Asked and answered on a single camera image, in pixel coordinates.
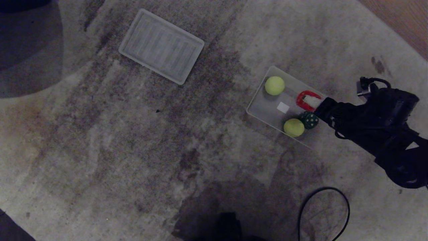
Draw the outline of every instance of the white label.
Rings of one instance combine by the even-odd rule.
[[[287,111],[290,109],[290,107],[289,107],[288,105],[286,105],[286,104],[284,104],[284,103],[280,102],[280,103],[279,103],[279,105],[278,105],[278,107],[277,107],[277,109],[278,109],[280,112],[282,112],[282,113],[286,114],[286,113],[287,113]]]

